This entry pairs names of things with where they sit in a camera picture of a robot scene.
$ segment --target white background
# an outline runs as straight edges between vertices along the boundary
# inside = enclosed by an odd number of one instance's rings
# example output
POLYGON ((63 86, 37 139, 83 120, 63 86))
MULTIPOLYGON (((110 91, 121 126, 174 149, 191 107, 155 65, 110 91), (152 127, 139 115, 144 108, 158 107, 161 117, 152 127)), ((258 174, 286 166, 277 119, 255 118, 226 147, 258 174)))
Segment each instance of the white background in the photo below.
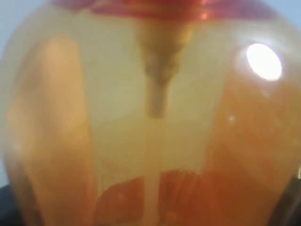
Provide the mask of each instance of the white background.
MULTIPOLYGON (((15 28, 25 16, 46 0, 0 0, 0 59, 3 49, 15 28)), ((298 28, 301 28, 300 0, 266 0, 272 7, 288 17, 298 28)), ((0 187, 7 183, 0 157, 0 187)))

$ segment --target glass surface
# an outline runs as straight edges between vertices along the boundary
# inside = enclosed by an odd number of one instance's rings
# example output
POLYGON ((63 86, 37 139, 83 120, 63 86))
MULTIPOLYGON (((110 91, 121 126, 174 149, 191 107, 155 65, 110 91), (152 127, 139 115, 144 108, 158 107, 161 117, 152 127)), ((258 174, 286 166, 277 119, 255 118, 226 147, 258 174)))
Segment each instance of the glass surface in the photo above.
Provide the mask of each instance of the glass surface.
POLYGON ((264 226, 300 163, 300 34, 259 1, 62 1, 5 51, 28 225, 264 226))

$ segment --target amber glass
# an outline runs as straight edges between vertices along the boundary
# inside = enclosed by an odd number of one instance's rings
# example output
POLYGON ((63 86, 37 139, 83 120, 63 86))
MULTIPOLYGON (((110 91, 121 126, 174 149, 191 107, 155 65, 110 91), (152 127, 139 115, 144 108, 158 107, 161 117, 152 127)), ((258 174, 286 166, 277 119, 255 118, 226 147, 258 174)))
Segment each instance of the amber glass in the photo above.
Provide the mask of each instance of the amber glass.
POLYGON ((301 36, 254 0, 54 0, 1 62, 29 226, 264 226, 301 160, 301 36))

